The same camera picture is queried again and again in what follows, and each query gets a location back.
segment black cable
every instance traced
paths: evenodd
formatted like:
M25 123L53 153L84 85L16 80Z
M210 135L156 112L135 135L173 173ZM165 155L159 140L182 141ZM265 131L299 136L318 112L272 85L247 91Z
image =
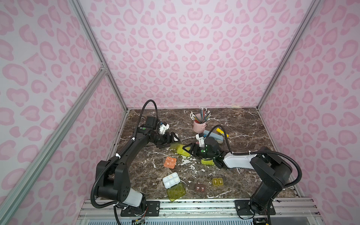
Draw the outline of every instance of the black cable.
M119 218L117 217L116 206L114 206L114 214L115 214L115 220L116 220L117 224L121 225Z
M138 120L138 122L137 122L137 124L136 124L136 126L135 126L135 128L134 128L134 135L133 135L134 138L136 138L136 133L137 133L136 131L137 131L138 126L139 126L139 124L140 124L141 117L143 116L144 109L145 109L146 105L147 105L149 102L152 102L152 103L154 104L154 106L155 106L155 111L156 111L156 118L159 119L159 115L158 115L158 112L157 112L157 106L156 106L155 101L152 100L152 99L147 100L147 101L145 102L143 108L141 109L140 116L139 116L139 120Z
M297 162L295 160L293 160L291 157L281 153L281 152L274 152L274 151L271 151L271 150L262 150L262 151L256 151L256 152L233 152L233 155L234 156L246 156L246 155L254 155L254 154L275 154L275 155L278 155L278 156L281 156L287 160L289 160L296 168L297 170L297 177L296 179L293 181L293 182L290 182L286 185L284 185L284 188L288 188L290 186L293 186L297 183L299 183L299 181L301 180L301 177L302 177L302 171L301 171L301 168L299 166L299 164L297 164Z
M119 153L120 156L124 155L124 153L130 148L130 146L134 143L134 140L131 139L129 140L129 142L127 143L127 145L125 146L125 148ZM108 169L118 160L118 157L113 158L106 166L105 168L99 173L98 177L96 178L94 185L91 189L91 193L90 193L90 202L91 204L95 207L95 208L104 208L107 207L109 205L112 204L117 204L117 201L111 201L111 202L107 202L104 204L98 204L96 203L95 200L95 193L97 192L98 189L98 183L100 181L100 179L103 177L103 175L108 171Z
M253 213L252 217L251 217L251 218L246 218L246 219L244 219L244 218L242 218L241 216L239 216L240 219L242 219L242 220L249 220L249 219L254 218L255 212L254 212L253 210L251 210L251 202L250 202L250 201L249 201L249 208L250 208L250 211L252 211L252 213Z
M299 181L301 180L301 177L302 177L302 171L301 171L301 168L299 166L299 164L297 164L297 162L295 160L293 160L291 157L281 153L281 152L274 152L274 151L271 151L271 150L261 150L261 151L256 151L256 152L233 152L231 151L231 148L230 148L230 145L229 145L229 142L228 142L228 136L226 135L226 131L225 129L219 124L219 125L216 125L214 126L210 132L208 133L208 135L206 136L206 138L208 138L210 136L210 133L216 128L216 127L221 127L222 128L222 131L224 132L224 136L225 136L225 141L226 141L226 144L228 146L228 149L229 151L231 152L231 154L233 154L234 156L246 156L248 154L250 155L254 155L254 154L275 154L275 155L278 155L278 156L281 156L287 160L289 160L296 168L297 170L297 177L294 181L284 185L284 188L288 188L290 186L293 186L297 183L299 183ZM271 221L270 221L270 206L271 206L271 202L272 200L269 201L269 203L267 204L267 223L268 225L271 225Z
M271 206L271 202L272 199L269 201L269 203L267 204L267 223L268 225L271 225L271 220L270 220L270 206Z
M232 153L231 148L230 148L230 145L229 145L229 141L228 141L228 135L226 134L226 131L225 131L225 129L222 127L222 125L218 124L218 125L214 126L214 127L210 130L210 132L207 134L206 138L210 137L211 132L212 132L215 128L217 128L217 127L221 127L222 131L224 132L226 145L228 146L229 151Z

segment aluminum frame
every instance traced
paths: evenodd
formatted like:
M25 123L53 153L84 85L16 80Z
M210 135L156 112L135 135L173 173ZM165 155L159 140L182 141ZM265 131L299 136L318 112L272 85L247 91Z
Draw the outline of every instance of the aluminum frame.
M127 106L125 104L125 101L124 101L123 97L121 96L118 86L116 85L114 76L112 75L111 71L109 70L109 66L107 65L104 55L101 52L100 46L99 46L98 42L96 41L95 35L94 35L94 33L90 27L90 24L87 20L84 9L82 8L79 0L69 0L69 2L74 10L74 13L76 14L81 26L83 27L83 30L84 30L87 38L90 41L91 46L94 49L94 53L95 53L96 57L98 58L102 67L104 68L104 70L108 71L107 76L110 80L111 87L114 90L117 98L119 99L123 110L126 112Z
M169 199L154 199L160 201L160 213L158 217L147 217L152 219L205 219L205 218L238 218L234 200L241 199L177 199L171 202ZM105 203L109 200L97 200L98 203ZM320 221L323 224L319 210L311 198L276 198L273 201L276 215L272 217L307 217L309 221ZM122 219L134 219L135 217L121 217ZM112 206L102 209L95 209L90 200L86 200L80 211L77 224L86 224L84 221L96 219L114 219Z
M63 118L48 142L42 147L39 154L17 182L16 186L10 191L0 208L0 224L7 224L11 220L18 207L31 190L43 169L50 161L54 152L60 146L71 126L74 124L84 106L87 104L88 100L107 73L108 72L102 68L97 72L95 77L76 100L74 106Z
M264 94L262 95L259 104L257 105L258 109L261 109L264 106L268 96L270 95L273 87L276 84L276 81L280 77L285 65L288 63L290 57L292 56L294 50L296 49L297 44L299 43L300 39L302 38L303 34L305 33L306 29L309 27L312 19L314 18L319 6L323 0L312 0L310 3L309 8L307 9L298 29L296 30L294 37L292 38L288 48L285 51L284 56L282 57L278 67L276 68L273 77L271 78L268 86L266 87Z
M257 114L259 114L259 117L260 117L260 119L261 119L261 121L262 121L262 124L263 124L264 127L265 127L265 130L266 130L267 134L269 135L270 141L271 141L271 143L273 144L275 151L276 151L276 152L281 152L281 151L280 151L280 147L278 146L277 142L275 141L274 137L272 136L272 134L271 134L271 132L270 132L267 124L265 123L265 120L263 119L263 117L262 117L262 115L261 115L261 113L260 113L260 110L259 110L259 109L256 109L256 111L257 111ZM290 180L290 181L294 181L294 180L295 180L295 177L293 176L293 174L290 174L289 180ZM294 187L294 189L295 189L296 194L297 194L299 197L306 197L305 194L304 194L304 192L303 192L303 191L301 190L301 188L299 187L299 184L295 184L293 187Z
M109 158L113 157L116 153L117 147L119 146L119 142L120 142L120 138L121 138L121 134L124 130L125 127L125 123L126 123L126 118L129 115L129 110L127 110L126 113L124 113L124 115L122 116L122 121L119 125L119 128L117 130L117 135L116 138L114 138L113 144L112 144L112 148L108 153L108 156L106 157L106 160L109 160Z

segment metal bracket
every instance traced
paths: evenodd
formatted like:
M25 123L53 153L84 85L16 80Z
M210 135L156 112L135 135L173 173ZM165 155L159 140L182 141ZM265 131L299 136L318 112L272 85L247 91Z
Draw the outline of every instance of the metal bracket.
M126 104L125 104L125 101L123 99L123 97L121 96L121 93L120 93L120 90L115 82L115 79L113 77L113 75L111 74L110 70L108 69L108 65L105 61L105 57L103 56L103 53L100 49L100 46L95 38L95 35L90 27L90 24L87 20L87 16L85 14L85 11L84 9L82 8L82 5L80 4L80 1L79 0L69 0L71 6L73 7L74 9L74 13L76 14L81 26L83 27L84 29L84 32L90 42L90 45L93 47L94 49L94 54L96 55L96 57L98 58L100 64L101 64L101 67L100 67L100 70L103 71L107 71L106 73L106 76L109 78L109 81L110 81L110 84L111 84L111 87L112 89L114 90L115 92L115 95L117 96L117 98L119 99L120 101L120 104L123 108L123 110L126 112L127 111L127 107L126 107Z
M281 75L281 73L283 71L283 68L285 67L285 65L289 61L289 59L290 59L291 55L293 54L293 52L295 52L297 44L301 40L302 36L305 34L306 29L310 25L312 19L315 17L315 15L317 13L317 10L320 8L320 5L321 5L322 2L323 2L323 0L312 0L312 2L310 3L310 6L307 9L301 23L299 24L298 29L294 33L294 36L293 36L288 48L286 49L286 51L284 53L284 56L280 60L279 66L274 71L274 75L271 78L268 86L266 87L266 89L264 91L264 94L262 95L262 97L261 97L261 99L259 101L259 104L256 107L257 109L260 110L265 105L265 102L266 102L268 96L270 95L273 87L275 86L276 81L280 77L280 75Z
M146 207L148 207L148 210L145 214L145 216L159 216L160 211L160 201L146 201ZM133 212L131 212L130 207L121 210L120 213L121 217L136 217Z
M252 216L254 213L249 209L249 200L235 200L235 209L238 216ZM275 208L273 203L270 206L270 215L275 215Z
M74 106L63 118L48 142L43 146L34 161L27 168L26 172L17 182L16 186L11 190L0 208L0 224L9 223L104 77L105 72L99 70L92 81L87 85L86 89L76 100Z

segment yellow small container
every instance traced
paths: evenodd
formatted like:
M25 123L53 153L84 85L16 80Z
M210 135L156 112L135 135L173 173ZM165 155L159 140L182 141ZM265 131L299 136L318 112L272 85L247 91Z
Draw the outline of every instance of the yellow small container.
M183 150L184 146L185 145L178 144L178 146L176 147L176 153L179 154L179 155L182 155L182 156L190 157L190 154Z
M212 185L213 185L213 186L219 186L219 180L218 180L218 178L213 178L213 179L212 179Z
M216 131L221 133L222 136L225 136L224 132L220 128L217 128Z
M215 166L215 163L213 160L201 160L202 165L208 165L208 166Z
M173 186L170 189L166 190L167 196L169 197L170 201L175 201L178 198L181 198L186 194L184 185L182 183L179 183L175 186Z
M218 181L219 181L219 186L224 186L224 182L223 182L223 180L222 180L222 178L220 177L220 178L218 178Z

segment white plastic box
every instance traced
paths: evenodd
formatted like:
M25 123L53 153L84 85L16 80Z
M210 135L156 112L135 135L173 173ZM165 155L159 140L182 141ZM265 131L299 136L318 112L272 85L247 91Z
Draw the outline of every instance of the white plastic box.
M171 188L175 184L180 183L180 177L177 174L177 172L172 173L170 175L167 175L162 179L162 182L164 182L165 188Z

